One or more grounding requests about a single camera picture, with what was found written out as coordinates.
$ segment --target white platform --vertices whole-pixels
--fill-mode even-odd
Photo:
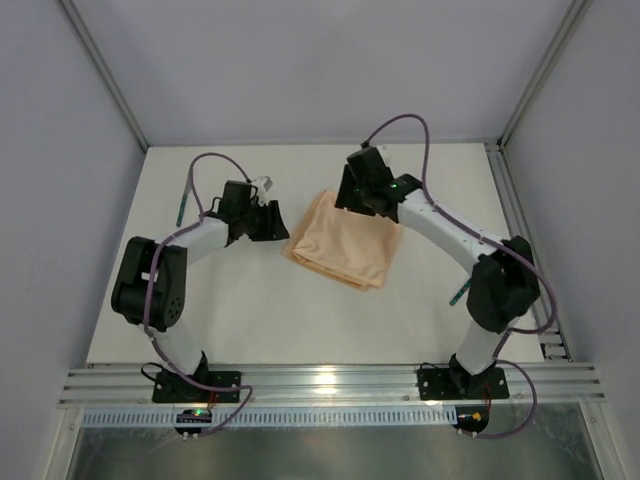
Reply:
[[[418,177],[421,145],[387,145],[396,176]],[[250,177],[269,175],[292,230],[323,189],[337,189],[347,155],[357,145],[152,148],[129,214],[116,266],[132,236],[164,238],[175,230],[188,165],[205,151],[236,159]],[[484,147],[433,145],[428,183],[434,194],[488,231],[507,228]],[[226,180],[240,179],[227,162],[202,159],[196,185],[208,206]],[[193,198],[185,224],[196,218]],[[419,363],[447,362],[471,321],[466,296],[449,300],[467,274],[429,241],[405,229],[387,283],[360,292],[281,256],[282,242],[242,239],[188,272],[183,319],[217,363]],[[157,360],[147,338],[110,307],[117,267],[105,295],[87,361]],[[533,327],[528,314],[521,327]],[[503,358],[542,361],[536,336],[514,335]]]

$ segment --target orange cloth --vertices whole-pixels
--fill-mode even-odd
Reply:
[[[381,287],[398,248],[402,227],[334,207],[336,192],[318,195],[282,253],[303,267],[359,290]]]

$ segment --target folded towel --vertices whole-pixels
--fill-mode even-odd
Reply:
[[[400,242],[402,227],[334,207],[336,192],[318,195],[291,233],[285,257],[359,290],[381,287]]]

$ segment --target white wall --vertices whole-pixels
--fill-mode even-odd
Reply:
[[[55,2],[0,5],[0,465],[28,479],[83,361],[142,152]]]
[[[598,367],[636,459],[639,25],[636,0],[595,0],[508,148],[572,351]]]
[[[155,146],[497,138],[570,3],[75,2]]]

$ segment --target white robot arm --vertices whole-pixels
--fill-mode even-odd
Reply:
[[[494,353],[505,332],[540,296],[537,279],[509,255],[447,220],[427,201],[418,179],[408,174],[394,178],[384,157],[383,151],[367,143],[350,155],[335,206],[388,217],[415,230],[470,274],[467,308],[473,322],[451,357],[449,374],[461,397],[477,395],[494,368]],[[482,232],[448,207],[437,206],[460,224]],[[533,263],[530,245],[522,237],[502,240],[486,232],[482,237],[502,243]]]
[[[147,328],[152,332],[152,341],[162,360],[201,385],[214,386],[206,355],[189,334],[184,321],[179,321],[184,309],[187,269],[242,235],[256,242],[289,238],[278,202],[270,201],[267,196],[271,185],[269,177],[252,182],[228,181],[217,211],[212,205],[195,228],[160,251]],[[113,310],[142,329],[152,258],[160,243],[142,237],[129,240],[111,295]],[[153,401],[158,403],[207,401],[210,394],[168,369],[156,376],[156,383],[162,387],[158,389],[162,395],[156,395],[154,389]]]

